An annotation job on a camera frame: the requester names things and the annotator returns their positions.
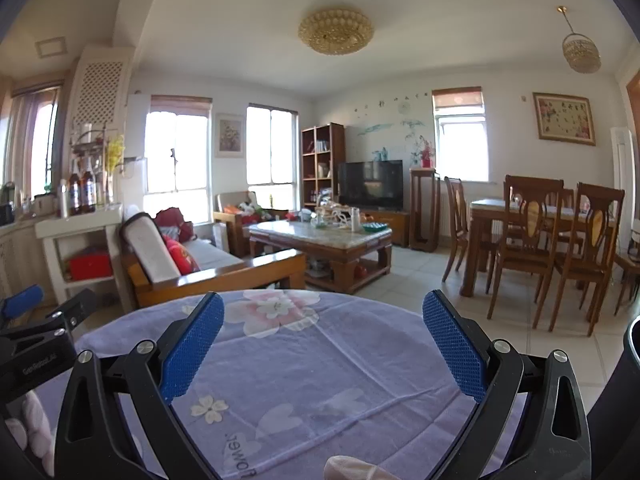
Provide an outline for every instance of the coffee table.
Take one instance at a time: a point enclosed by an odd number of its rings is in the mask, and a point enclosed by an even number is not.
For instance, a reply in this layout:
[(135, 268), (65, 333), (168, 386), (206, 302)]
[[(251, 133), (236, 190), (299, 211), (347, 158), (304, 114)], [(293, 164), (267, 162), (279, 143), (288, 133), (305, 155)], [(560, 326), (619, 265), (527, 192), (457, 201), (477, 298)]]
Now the coffee table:
[[(261, 254), (264, 246), (279, 249), (298, 249), (319, 260), (328, 260), (333, 277), (315, 278), (305, 273), (305, 281), (334, 292), (351, 294), (391, 270), (391, 229), (377, 233), (352, 233), (347, 229), (325, 227), (317, 229), (308, 222), (279, 220), (262, 222), (249, 227), (251, 255)], [(360, 259), (373, 251), (378, 260)], [(367, 269), (365, 276), (356, 278), (355, 268)]]

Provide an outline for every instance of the potted plant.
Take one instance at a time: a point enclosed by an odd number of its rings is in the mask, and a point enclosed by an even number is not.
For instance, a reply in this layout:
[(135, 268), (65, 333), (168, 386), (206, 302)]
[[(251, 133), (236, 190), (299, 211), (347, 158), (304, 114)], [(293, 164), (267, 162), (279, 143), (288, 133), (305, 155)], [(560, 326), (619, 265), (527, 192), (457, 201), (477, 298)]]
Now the potted plant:
[(435, 155), (435, 150), (433, 149), (433, 145), (425, 139), (424, 136), (420, 136), (420, 138), (415, 141), (414, 150), (411, 155), (414, 164), (417, 164), (418, 160), (420, 160), (420, 165), (423, 168), (434, 167), (433, 156)]

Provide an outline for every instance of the framed painting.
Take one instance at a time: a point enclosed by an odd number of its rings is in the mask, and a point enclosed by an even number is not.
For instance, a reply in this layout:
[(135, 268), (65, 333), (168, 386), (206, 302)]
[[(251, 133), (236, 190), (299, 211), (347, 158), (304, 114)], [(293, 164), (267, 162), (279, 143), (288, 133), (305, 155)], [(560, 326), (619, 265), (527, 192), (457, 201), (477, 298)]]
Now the framed painting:
[(538, 137), (596, 145), (591, 106), (585, 97), (534, 92)]
[(242, 115), (216, 114), (217, 157), (244, 157), (244, 117)]

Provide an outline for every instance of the window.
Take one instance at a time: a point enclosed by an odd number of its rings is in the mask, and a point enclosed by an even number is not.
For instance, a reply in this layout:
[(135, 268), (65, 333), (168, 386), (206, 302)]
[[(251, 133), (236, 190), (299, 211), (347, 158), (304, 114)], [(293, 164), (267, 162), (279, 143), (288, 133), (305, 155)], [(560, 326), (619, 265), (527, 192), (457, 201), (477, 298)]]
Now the window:
[(54, 191), (51, 182), (53, 130), (58, 111), (58, 93), (52, 100), (40, 102), (31, 143), (31, 196)]
[(481, 88), (433, 91), (436, 166), (442, 176), (489, 180), (489, 155)]
[(10, 126), (4, 140), (4, 180), (13, 180), (26, 196), (51, 192), (53, 138), (60, 86), (12, 96)]
[(178, 207), (186, 221), (210, 220), (211, 99), (152, 96), (146, 117), (146, 192), (151, 216)]
[(246, 110), (246, 181), (261, 207), (296, 206), (294, 139), (298, 114), (257, 105)]

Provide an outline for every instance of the flower pattern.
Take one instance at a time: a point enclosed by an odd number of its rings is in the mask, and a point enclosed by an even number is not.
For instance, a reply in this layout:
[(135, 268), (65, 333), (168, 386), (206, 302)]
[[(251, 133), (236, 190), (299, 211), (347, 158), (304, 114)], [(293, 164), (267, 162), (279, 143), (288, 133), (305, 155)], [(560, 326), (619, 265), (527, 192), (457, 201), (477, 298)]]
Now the flower pattern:
[(246, 290), (246, 300), (229, 303), (225, 321), (244, 323), (247, 336), (263, 338), (275, 334), (280, 327), (304, 330), (318, 322), (318, 313), (309, 307), (320, 301), (311, 290)]
[(224, 400), (215, 400), (212, 396), (201, 397), (198, 404), (191, 407), (191, 416), (203, 416), (207, 424), (222, 422), (222, 413), (229, 406)]

